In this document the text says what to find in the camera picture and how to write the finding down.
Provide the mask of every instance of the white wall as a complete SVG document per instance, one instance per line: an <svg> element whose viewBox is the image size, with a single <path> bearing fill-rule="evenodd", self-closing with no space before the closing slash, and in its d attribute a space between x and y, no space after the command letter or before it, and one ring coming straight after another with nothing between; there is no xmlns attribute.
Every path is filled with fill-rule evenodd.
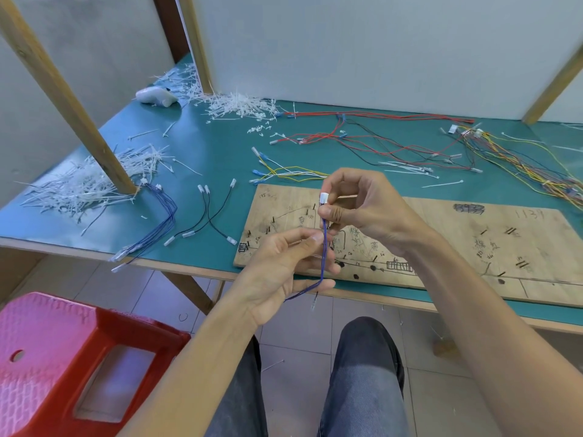
<svg viewBox="0 0 583 437"><path fill-rule="evenodd" d="M353 107L519 119L583 41L583 0L193 1L215 90Z"/></svg>
<svg viewBox="0 0 583 437"><path fill-rule="evenodd" d="M14 0L97 126L173 66L152 0ZM0 205L80 141L0 37Z"/></svg>

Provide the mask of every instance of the red stool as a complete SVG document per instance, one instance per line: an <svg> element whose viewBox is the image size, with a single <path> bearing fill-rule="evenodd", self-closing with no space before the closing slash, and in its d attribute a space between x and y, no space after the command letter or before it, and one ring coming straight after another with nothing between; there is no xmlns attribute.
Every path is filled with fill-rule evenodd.
<svg viewBox="0 0 583 437"><path fill-rule="evenodd" d="M190 334L141 316L29 293L0 312L0 437L115 436L156 386ZM119 423L73 409L115 345L155 353Z"/></svg>

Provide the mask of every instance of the stool hole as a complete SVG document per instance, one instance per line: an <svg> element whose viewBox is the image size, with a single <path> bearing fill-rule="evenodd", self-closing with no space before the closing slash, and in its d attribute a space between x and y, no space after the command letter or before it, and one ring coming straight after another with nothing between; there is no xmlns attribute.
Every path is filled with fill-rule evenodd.
<svg viewBox="0 0 583 437"><path fill-rule="evenodd" d="M9 360L13 363L18 362L20 359L22 359L24 357L24 355L25 355L24 350L17 350L17 351L12 353Z"/></svg>
<svg viewBox="0 0 583 437"><path fill-rule="evenodd" d="M121 422L155 355L125 345L114 346L85 385L74 417Z"/></svg>

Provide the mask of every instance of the white plastic tool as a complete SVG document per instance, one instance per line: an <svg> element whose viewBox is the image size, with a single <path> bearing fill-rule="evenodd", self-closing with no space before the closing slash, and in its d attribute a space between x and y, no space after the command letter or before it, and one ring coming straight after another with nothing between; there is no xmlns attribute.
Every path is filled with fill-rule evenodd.
<svg viewBox="0 0 583 437"><path fill-rule="evenodd" d="M150 86L136 92L136 100L144 104L155 104L170 107L179 99L167 88Z"/></svg>

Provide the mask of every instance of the left hand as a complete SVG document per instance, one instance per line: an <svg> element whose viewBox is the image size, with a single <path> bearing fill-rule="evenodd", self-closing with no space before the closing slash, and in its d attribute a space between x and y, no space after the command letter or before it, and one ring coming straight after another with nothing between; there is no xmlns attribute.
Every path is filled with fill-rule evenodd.
<svg viewBox="0 0 583 437"><path fill-rule="evenodd" d="M324 233L311 228L294 228L267 236L239 274L227 296L243 303L257 325L263 325L278 311L291 293L317 280L294 280L294 273L320 270ZM334 251L327 248L325 270L340 272ZM314 291L332 288L336 282L324 279Z"/></svg>

